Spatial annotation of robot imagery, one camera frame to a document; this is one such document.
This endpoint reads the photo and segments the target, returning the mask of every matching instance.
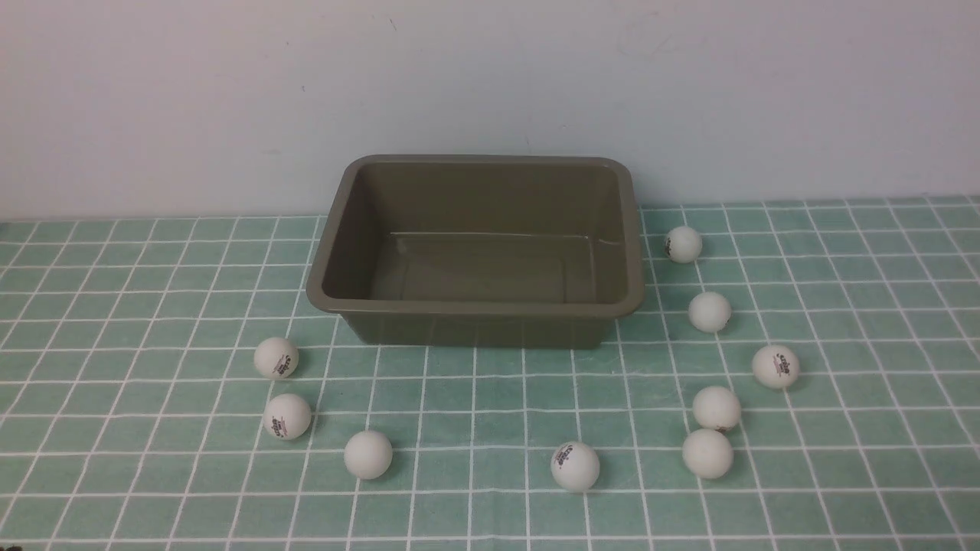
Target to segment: green grid tablecloth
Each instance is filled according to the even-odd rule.
[[[644,209],[647,301],[601,348],[364,346],[302,287],[323,217],[0,225],[0,546],[33,549],[980,549],[980,214],[969,197]],[[703,233],[697,265],[663,235]],[[735,310],[717,336],[691,298]],[[302,349],[286,381],[253,347]],[[800,356],[760,387],[765,342]],[[680,461],[693,395],[745,408],[735,465]],[[260,429],[268,398],[320,413]],[[365,426],[396,447],[355,482]],[[582,439],[587,496],[549,456]]]

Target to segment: white ping pong ball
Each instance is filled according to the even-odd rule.
[[[592,446],[566,442],[552,454],[552,476],[570,492],[584,492],[599,478],[599,456]]]
[[[310,427],[312,420],[310,404],[296,394],[279,394],[272,398],[262,415],[266,432],[280,440],[300,437]]]
[[[723,476],[735,460],[735,452],[728,438],[710,428],[699,428],[688,434],[681,454],[684,465],[700,478]]]
[[[364,480],[384,475],[393,456],[388,437],[377,430],[364,430],[351,436],[344,448],[344,467]]]
[[[781,344],[763,346],[752,359],[752,374],[763,386],[786,388],[800,376],[800,359]]]
[[[701,234],[692,227],[682,225],[667,234],[667,239],[663,242],[663,252],[667,258],[678,264],[688,264],[701,256],[702,245]]]
[[[694,397],[694,419],[704,428],[726,432],[741,418],[738,396],[724,386],[706,386]]]
[[[720,294],[706,291],[691,300],[687,317],[698,330],[717,333],[728,325],[728,320],[732,317],[732,305]]]
[[[299,352],[293,343],[281,336],[267,338],[255,348],[255,369],[265,378],[287,378],[296,371]]]

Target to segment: green tile pattern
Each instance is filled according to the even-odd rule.
[[[324,217],[0,224],[0,545],[50,549],[980,549],[976,197],[643,209],[647,299],[595,350],[366,346],[307,303]],[[678,266],[664,235],[704,234]],[[692,330],[703,290],[735,315]],[[251,366],[288,336],[301,367]],[[788,392],[751,358],[784,342]],[[728,476],[680,444],[710,384]],[[268,398],[316,405],[293,442]],[[396,447],[358,482],[347,438]],[[548,472],[582,438],[583,497]]]

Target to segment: ball logo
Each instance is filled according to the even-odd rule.
[[[289,364],[292,361],[293,359],[290,358],[288,354],[283,354],[282,356],[279,356],[279,361],[275,363],[275,369],[273,371],[280,375],[284,375],[286,373],[286,370],[289,369]]]
[[[558,463],[559,467],[564,465],[564,462],[568,460],[568,456],[570,454],[571,454],[571,444],[568,444],[567,446],[561,448],[560,450],[558,450],[558,452],[555,453],[555,462]]]
[[[772,365],[776,368],[776,376],[790,374],[790,363],[786,361],[786,356],[776,354],[772,357]]]
[[[279,438],[285,438],[286,436],[289,435],[289,432],[286,431],[285,418],[282,417],[280,417],[279,419],[276,419],[275,417],[272,418],[272,432],[274,432],[275,435],[278,436]]]

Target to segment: white wall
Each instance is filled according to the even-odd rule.
[[[976,0],[3,0],[0,218],[325,212],[369,153],[644,201],[980,192]]]

